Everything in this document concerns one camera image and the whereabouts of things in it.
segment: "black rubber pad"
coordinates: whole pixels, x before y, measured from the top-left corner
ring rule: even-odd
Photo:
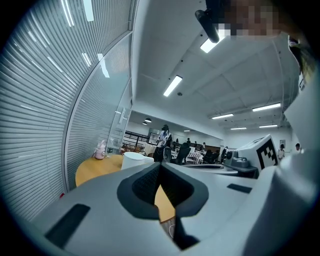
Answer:
[[[249,194],[252,190],[252,187],[248,187],[248,186],[241,186],[241,185],[237,185],[237,184],[229,184],[227,186],[228,189],[232,189],[232,190],[236,190],[236,191],[240,191],[246,194]]]
[[[90,207],[84,204],[76,204],[46,233],[45,237],[63,249],[89,210]]]

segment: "wooden table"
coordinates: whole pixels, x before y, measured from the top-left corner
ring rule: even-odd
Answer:
[[[122,155],[114,154],[110,158],[102,160],[91,157],[83,161],[75,173],[76,186],[79,187],[95,177],[120,171],[123,159]],[[166,222],[176,215],[176,210],[170,203],[161,185],[155,194],[154,204],[159,209],[160,222]]]

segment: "white cup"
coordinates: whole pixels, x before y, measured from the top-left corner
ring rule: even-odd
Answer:
[[[152,157],[147,157],[135,152],[125,152],[123,154],[121,170],[153,162],[154,159]]]

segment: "round wooden table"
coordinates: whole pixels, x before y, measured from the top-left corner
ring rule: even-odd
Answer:
[[[76,186],[79,187],[81,184],[95,177],[120,171],[123,159],[124,157],[122,155],[114,154],[110,158],[104,158],[102,160],[91,157],[83,161],[75,173]],[[176,215],[176,210],[170,203],[161,185],[155,194],[154,204],[159,209],[160,222],[166,222]]]

